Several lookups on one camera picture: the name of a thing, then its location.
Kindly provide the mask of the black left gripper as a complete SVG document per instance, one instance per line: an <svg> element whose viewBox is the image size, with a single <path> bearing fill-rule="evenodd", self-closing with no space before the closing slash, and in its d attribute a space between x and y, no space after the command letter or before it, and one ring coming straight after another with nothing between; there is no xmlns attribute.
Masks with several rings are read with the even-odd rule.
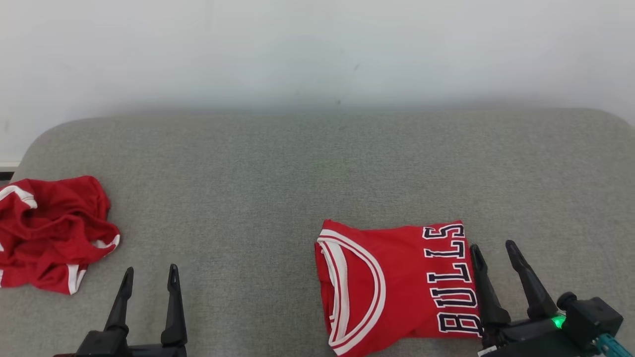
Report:
<svg viewBox="0 0 635 357"><path fill-rule="evenodd" d="M122 330L125 331L126 334L129 332L129 328L126 324L127 303L132 296L133 280L134 268L129 267L125 271L121 281L104 331ZM169 302L166 313L165 330L161 333L161 343L129 346L128 351L130 352L130 357L188 357L186 349L188 331L181 280L176 264L170 265L167 290L169 292Z"/></svg>

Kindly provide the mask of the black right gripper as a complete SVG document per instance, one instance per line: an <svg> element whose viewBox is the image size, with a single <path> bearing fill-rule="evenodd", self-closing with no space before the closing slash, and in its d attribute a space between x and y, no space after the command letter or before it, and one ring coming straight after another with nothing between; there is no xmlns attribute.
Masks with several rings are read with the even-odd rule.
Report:
<svg viewBox="0 0 635 357"><path fill-rule="evenodd" d="M483 349L478 357L580 357L580 348L562 330L565 317L557 316L556 304L517 244L507 240L506 250L521 280L531 320L511 323L490 281L485 258L479 246L472 244L470 255L483 326Z"/></svg>

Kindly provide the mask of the red Bulls jersey white sleeves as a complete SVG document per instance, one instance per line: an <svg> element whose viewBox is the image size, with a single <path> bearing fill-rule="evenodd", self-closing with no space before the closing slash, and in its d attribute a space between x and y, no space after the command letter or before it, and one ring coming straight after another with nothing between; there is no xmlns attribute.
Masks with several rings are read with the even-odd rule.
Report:
<svg viewBox="0 0 635 357"><path fill-rule="evenodd" d="M326 220L315 257L338 357L365 357L403 338L482 337L462 221L362 230Z"/></svg>

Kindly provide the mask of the red shorts white stripes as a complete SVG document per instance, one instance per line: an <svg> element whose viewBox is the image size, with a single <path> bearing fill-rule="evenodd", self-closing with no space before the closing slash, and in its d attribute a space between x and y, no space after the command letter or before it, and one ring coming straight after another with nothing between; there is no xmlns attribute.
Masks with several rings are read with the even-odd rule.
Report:
<svg viewBox="0 0 635 357"><path fill-rule="evenodd" d="M0 289L75 294L90 264L121 242L93 176L23 179L0 187Z"/></svg>

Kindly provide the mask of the grey fabric sofa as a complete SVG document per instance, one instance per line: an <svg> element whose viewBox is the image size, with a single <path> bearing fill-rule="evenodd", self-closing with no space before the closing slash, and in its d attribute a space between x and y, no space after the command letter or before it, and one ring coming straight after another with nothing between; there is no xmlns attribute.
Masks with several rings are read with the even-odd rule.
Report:
<svg viewBox="0 0 635 357"><path fill-rule="evenodd" d="M165 328L176 264L189 357L332 357L314 243L463 221L501 305L527 302L505 241L553 298L602 298L635 354L635 128L592 109L383 115L138 116L39 136L14 180L94 176L121 245L72 296L0 289L0 357L72 353L134 267L130 344Z"/></svg>

